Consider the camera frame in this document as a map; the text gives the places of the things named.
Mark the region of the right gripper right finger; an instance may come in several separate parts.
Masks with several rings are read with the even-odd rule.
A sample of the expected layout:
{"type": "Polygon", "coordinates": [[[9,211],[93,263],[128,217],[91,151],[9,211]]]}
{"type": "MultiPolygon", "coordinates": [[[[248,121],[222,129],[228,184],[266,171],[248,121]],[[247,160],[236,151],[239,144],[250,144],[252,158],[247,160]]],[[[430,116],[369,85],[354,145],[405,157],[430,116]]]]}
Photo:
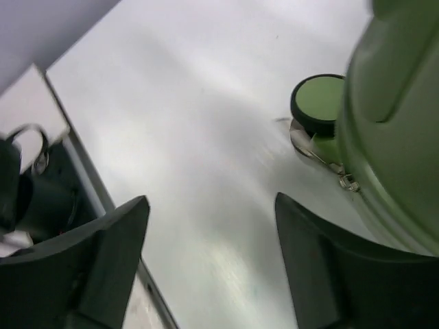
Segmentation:
{"type": "Polygon", "coordinates": [[[366,240],[284,193],[275,218],[299,328],[437,328],[438,259],[366,240]]]}

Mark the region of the green hard-shell suitcase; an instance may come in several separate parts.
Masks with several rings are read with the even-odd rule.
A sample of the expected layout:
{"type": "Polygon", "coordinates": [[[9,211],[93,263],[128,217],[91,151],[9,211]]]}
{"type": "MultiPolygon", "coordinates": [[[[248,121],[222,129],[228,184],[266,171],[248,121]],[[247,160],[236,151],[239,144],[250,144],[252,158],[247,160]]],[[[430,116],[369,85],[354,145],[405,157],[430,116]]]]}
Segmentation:
{"type": "Polygon", "coordinates": [[[438,2],[373,1],[346,75],[290,98],[290,139],[339,181],[378,242],[438,255],[438,2]]]}

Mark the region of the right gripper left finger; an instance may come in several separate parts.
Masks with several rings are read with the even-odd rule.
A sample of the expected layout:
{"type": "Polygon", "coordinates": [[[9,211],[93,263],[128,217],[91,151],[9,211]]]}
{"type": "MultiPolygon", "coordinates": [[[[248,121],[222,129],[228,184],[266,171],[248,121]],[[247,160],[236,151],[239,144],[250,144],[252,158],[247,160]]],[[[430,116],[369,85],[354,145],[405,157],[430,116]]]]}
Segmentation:
{"type": "Polygon", "coordinates": [[[87,243],[62,234],[1,259],[1,327],[65,328],[77,261],[87,243]]]}

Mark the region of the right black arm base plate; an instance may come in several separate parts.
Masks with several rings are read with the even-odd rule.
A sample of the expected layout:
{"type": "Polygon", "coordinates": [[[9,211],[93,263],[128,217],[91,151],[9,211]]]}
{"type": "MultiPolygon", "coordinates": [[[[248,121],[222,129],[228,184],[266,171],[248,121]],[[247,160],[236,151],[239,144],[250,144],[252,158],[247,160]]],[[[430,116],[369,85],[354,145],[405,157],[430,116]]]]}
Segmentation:
{"type": "Polygon", "coordinates": [[[25,248],[98,218],[76,147],[70,138],[49,143],[37,124],[1,134],[1,243],[25,248]],[[19,137],[27,132],[40,145],[25,166],[19,137]]]}

